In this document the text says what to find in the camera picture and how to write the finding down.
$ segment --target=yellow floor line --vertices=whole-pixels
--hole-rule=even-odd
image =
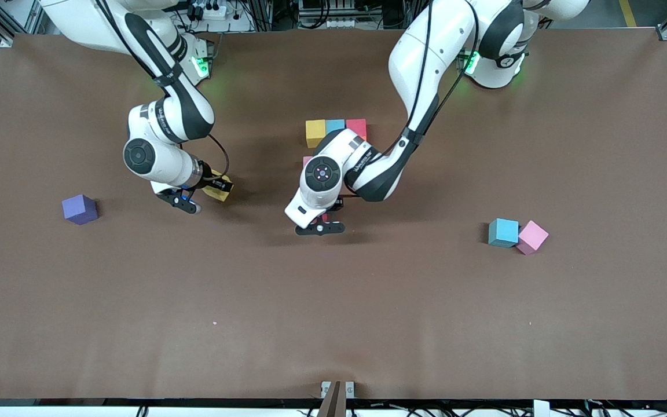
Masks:
[[[632,14],[632,8],[629,7],[629,0],[619,0],[619,6],[622,8],[624,22],[627,23],[627,27],[637,27],[635,15]]]

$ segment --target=blue cube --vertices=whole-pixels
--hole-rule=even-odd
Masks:
[[[82,193],[61,202],[63,217],[69,222],[82,225],[97,220],[97,205]]]
[[[326,134],[339,129],[346,129],[344,119],[326,120]]]
[[[488,227],[488,244],[510,248],[519,243],[519,222],[495,219]]]

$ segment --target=table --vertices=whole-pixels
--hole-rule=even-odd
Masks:
[[[667,42],[538,32],[509,87],[460,84],[391,198],[297,237],[305,119],[366,118],[385,148],[399,35],[228,35],[200,89],[236,189],[197,216],[122,163],[127,112],[160,96],[131,58],[18,35],[0,52],[0,398],[303,398],[339,378],[363,398],[666,398]],[[222,166],[211,140],[186,148]],[[98,221],[63,219],[77,193]],[[550,237],[488,246],[495,217]]]

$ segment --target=brown table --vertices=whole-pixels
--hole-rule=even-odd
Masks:
[[[334,378],[369,398],[667,397],[667,42],[538,32],[509,87],[461,83],[391,199],[295,236],[305,119],[364,117],[379,148],[400,131],[398,36],[228,36],[200,88],[237,188],[198,216],[122,163],[127,111],[159,97],[131,58],[3,49],[0,397],[307,397]],[[187,148],[222,166],[210,140]],[[98,221],[63,219],[77,193]],[[488,246],[495,217],[550,237]]]

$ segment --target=green light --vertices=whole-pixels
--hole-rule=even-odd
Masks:
[[[479,60],[480,60],[480,54],[477,53],[477,51],[476,51],[470,57],[470,60],[468,61],[468,66],[466,66],[466,68],[465,68],[465,72],[468,75],[472,75],[475,72],[475,65],[477,65],[477,61],[479,61]]]
[[[192,64],[194,64],[194,67],[197,71],[197,75],[201,76],[202,78],[207,77],[207,74],[210,73],[209,70],[207,69],[207,62],[205,58],[195,58],[193,56]]]
[[[519,58],[518,63],[516,63],[516,71],[514,71],[514,75],[518,74],[519,71],[521,71],[521,62],[524,60],[525,56],[526,56],[526,53],[521,54],[521,57]]]

